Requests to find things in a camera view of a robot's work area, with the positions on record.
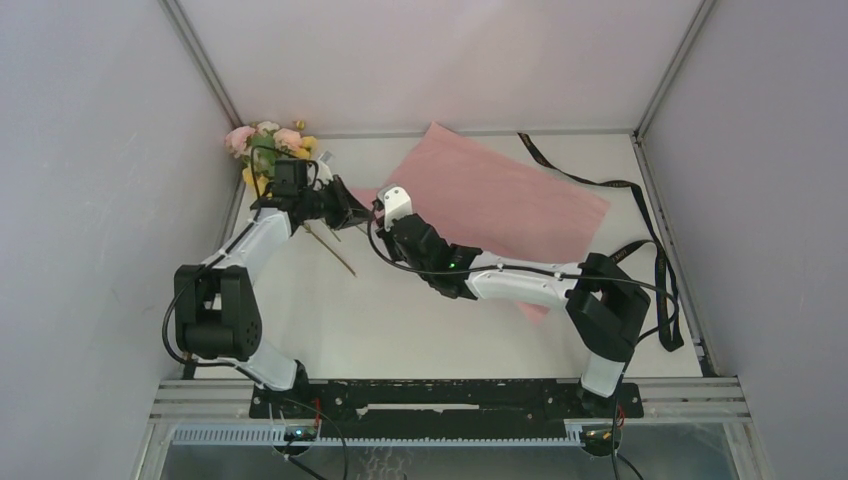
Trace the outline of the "pink purple wrapping paper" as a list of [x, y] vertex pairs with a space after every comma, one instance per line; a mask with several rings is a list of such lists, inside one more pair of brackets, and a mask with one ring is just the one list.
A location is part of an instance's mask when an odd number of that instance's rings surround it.
[[384, 182], [450, 243], [540, 263], [583, 260], [610, 208], [557, 179], [433, 123]]

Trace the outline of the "yellow fake flower stem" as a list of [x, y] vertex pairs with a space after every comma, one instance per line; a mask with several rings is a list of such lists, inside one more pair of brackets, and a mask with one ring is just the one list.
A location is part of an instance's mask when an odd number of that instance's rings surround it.
[[[272, 196], [271, 181], [267, 177], [256, 174], [249, 166], [245, 166], [242, 169], [241, 175], [246, 185], [245, 191], [252, 191], [254, 198], [270, 198]], [[353, 267], [315, 231], [313, 223], [307, 222], [302, 225], [301, 229], [330, 253], [354, 278], [357, 277], [357, 273]]]
[[317, 148], [317, 139], [305, 133], [306, 122], [304, 120], [296, 120], [293, 126], [299, 135], [299, 143], [295, 151], [295, 156], [300, 159], [312, 159], [314, 151]]

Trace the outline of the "pink fake flower stem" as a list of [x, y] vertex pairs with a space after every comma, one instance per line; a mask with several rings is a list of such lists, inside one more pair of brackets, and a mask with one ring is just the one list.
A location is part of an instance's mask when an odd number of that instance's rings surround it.
[[227, 134], [224, 145], [234, 158], [244, 164], [248, 165], [253, 160], [257, 169], [264, 168], [274, 159], [274, 134], [279, 130], [280, 125], [271, 121], [245, 125]]
[[273, 121], [262, 121], [254, 125], [256, 133], [253, 140], [256, 144], [282, 151], [294, 158], [298, 148], [299, 135], [291, 128], [285, 128]]

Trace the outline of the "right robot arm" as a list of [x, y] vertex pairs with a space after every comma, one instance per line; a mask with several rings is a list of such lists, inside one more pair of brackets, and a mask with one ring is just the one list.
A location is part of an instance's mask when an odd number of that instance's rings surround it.
[[580, 376], [579, 406], [605, 415], [632, 360], [651, 299], [609, 257], [591, 253], [578, 263], [542, 264], [450, 244], [419, 215], [386, 227], [373, 218], [369, 242], [387, 264], [413, 273], [450, 299], [509, 300], [564, 312], [589, 356]]

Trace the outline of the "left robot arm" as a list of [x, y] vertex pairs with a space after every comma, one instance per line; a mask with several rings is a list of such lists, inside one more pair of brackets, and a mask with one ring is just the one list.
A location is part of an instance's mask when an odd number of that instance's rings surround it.
[[331, 230], [365, 223], [369, 211], [324, 159], [278, 158], [274, 176], [251, 204], [243, 229], [200, 264], [174, 275], [174, 297], [163, 319], [166, 352], [194, 368], [232, 367], [273, 390], [290, 417], [311, 407], [311, 388], [297, 380], [300, 362], [263, 338], [254, 283], [271, 256], [312, 220]]

